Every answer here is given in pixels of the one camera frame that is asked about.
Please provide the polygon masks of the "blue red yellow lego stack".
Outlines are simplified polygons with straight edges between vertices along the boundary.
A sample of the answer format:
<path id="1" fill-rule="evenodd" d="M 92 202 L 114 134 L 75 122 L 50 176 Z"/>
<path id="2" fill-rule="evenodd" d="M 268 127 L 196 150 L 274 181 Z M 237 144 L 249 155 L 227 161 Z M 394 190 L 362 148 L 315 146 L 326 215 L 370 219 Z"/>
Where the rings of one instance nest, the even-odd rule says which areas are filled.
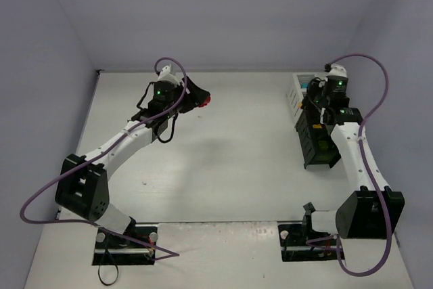
<path id="1" fill-rule="evenodd" d="M 200 108 L 203 108 L 203 107 L 205 107 L 205 106 L 207 106 L 209 103 L 210 103 L 210 101 L 211 101 L 211 96 L 209 95 L 200 105 L 199 105 L 199 107 Z"/>

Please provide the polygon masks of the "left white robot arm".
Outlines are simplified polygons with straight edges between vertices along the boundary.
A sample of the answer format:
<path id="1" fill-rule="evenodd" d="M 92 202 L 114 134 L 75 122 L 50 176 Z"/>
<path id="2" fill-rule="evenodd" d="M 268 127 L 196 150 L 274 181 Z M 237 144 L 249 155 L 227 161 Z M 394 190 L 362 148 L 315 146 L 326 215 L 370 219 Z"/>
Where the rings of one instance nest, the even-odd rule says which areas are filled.
<path id="1" fill-rule="evenodd" d="M 88 154 L 69 155 L 63 162 L 55 202 L 84 220 L 118 234 L 134 237 L 136 221 L 111 202 L 108 182 L 129 158 L 175 127 L 180 114 L 210 103 L 209 91 L 190 78 L 150 82 L 152 99 L 147 106 L 137 103 L 138 112 L 125 128 L 98 149 Z"/>

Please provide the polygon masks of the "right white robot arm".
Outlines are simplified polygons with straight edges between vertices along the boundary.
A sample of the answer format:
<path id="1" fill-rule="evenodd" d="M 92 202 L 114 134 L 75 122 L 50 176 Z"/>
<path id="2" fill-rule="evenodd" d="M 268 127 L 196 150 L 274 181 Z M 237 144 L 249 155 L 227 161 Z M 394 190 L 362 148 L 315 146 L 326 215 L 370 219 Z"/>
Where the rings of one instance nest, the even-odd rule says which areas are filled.
<path id="1" fill-rule="evenodd" d="M 349 196 L 336 210 L 304 205 L 305 227 L 343 239 L 388 239 L 405 205 L 401 192 L 392 190 L 378 170 L 365 134 L 365 119 L 349 107 L 348 79 L 329 75 L 313 78 L 300 107 L 296 130 L 302 141 L 304 164 L 337 162 L 344 166 Z"/>

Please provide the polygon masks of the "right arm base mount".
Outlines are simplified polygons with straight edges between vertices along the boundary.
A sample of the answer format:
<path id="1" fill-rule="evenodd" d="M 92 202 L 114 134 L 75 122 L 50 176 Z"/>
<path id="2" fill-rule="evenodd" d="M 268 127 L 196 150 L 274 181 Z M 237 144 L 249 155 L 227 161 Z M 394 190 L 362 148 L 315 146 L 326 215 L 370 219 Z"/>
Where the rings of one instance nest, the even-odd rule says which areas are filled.
<path id="1" fill-rule="evenodd" d="M 281 259 L 285 263 L 336 261 L 336 239 L 307 231 L 302 223 L 278 223 Z"/>

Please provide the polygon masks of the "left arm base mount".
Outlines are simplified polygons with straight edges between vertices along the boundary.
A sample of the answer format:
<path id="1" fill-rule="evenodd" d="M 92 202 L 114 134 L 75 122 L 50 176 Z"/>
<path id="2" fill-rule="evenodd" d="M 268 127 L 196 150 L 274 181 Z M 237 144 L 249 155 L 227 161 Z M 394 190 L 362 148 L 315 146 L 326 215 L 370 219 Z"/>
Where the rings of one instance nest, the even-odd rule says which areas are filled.
<path id="1" fill-rule="evenodd" d="M 153 248 L 119 238 L 102 231 L 97 232 L 93 251 L 93 266 L 141 266 L 154 265 L 156 253 Z"/>

